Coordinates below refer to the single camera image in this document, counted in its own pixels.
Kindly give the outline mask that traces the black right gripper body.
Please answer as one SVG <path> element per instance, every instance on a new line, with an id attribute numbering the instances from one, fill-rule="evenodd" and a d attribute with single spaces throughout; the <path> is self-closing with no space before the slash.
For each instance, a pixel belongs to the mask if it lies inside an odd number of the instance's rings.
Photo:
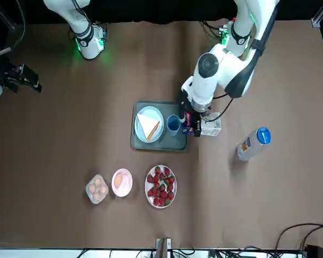
<path id="1" fill-rule="evenodd" d="M 15 82 L 21 85 L 28 85 L 30 81 L 27 79 L 26 75 L 29 73 L 30 67 L 24 63 L 18 66 L 12 64 L 2 65 L 2 78 L 1 85 L 6 85 L 9 82 Z"/>

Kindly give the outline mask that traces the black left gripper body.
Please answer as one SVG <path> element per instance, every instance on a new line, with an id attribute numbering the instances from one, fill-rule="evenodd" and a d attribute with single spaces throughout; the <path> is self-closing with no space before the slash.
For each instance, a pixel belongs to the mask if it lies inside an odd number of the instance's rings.
<path id="1" fill-rule="evenodd" d="M 201 120 L 200 113 L 195 111 L 190 103 L 179 105 L 179 118 L 182 124 L 195 124 Z"/>

